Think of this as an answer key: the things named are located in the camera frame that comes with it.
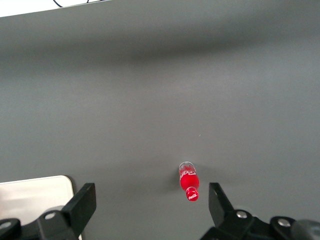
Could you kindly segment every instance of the gray backdrop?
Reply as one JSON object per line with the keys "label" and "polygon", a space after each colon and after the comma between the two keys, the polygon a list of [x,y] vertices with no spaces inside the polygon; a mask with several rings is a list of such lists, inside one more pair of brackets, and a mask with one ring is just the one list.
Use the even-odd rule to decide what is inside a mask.
{"label": "gray backdrop", "polygon": [[319,61],[317,1],[113,0],[0,18],[0,182],[94,182],[88,240],[197,240],[213,225],[209,182],[264,221],[320,221]]}

